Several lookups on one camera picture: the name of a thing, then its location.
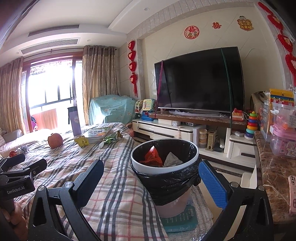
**thermos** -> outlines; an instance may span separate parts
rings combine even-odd
[[[81,128],[79,123],[77,106],[72,106],[68,108],[68,124],[70,124],[70,120],[71,120],[73,135],[74,136],[81,135]]]

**air conditioning vent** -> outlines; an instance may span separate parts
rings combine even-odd
[[[22,49],[21,52],[22,54],[26,54],[29,52],[33,52],[39,49],[45,49],[45,48],[50,48],[50,47],[55,47],[55,46],[61,46],[61,45],[75,45],[78,43],[79,39],[61,39],[61,40],[55,40],[55,41],[50,41],[50,42],[44,42],[41,44],[33,45],[28,48]]]
[[[63,25],[63,26],[55,26],[55,27],[50,27],[50,28],[43,28],[39,30],[35,30],[29,33],[28,37],[36,35],[36,34],[41,34],[41,33],[46,33],[50,31],[55,31],[55,30],[63,30],[63,29],[74,29],[74,28],[79,28],[79,24],[71,24],[71,25]]]

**screw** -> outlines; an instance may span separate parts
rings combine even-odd
[[[38,191],[42,191],[45,187],[43,185],[38,187]]]
[[[264,191],[264,190],[265,190],[265,188],[264,188],[263,186],[261,186],[261,185],[258,187],[258,189],[259,189],[260,191]]]
[[[72,182],[66,182],[66,183],[65,183],[65,187],[67,187],[67,188],[72,187]]]
[[[238,188],[239,187],[239,184],[237,182],[231,182],[230,185],[233,187],[233,188]]]

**tv screen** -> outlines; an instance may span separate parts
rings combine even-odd
[[[244,82],[237,47],[222,48],[226,59],[230,86],[221,48],[203,50],[163,61],[163,74],[158,96],[159,108],[230,110],[244,109]],[[156,86],[159,89],[161,62],[155,64]]]

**ceiling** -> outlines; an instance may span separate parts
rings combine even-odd
[[[159,10],[178,0],[40,0],[16,26],[0,49],[0,66],[20,56],[51,49],[85,45],[122,46],[126,34]],[[78,29],[55,30],[28,37],[29,32],[69,24]],[[21,50],[40,43],[78,38],[75,46],[55,46],[22,55]]]

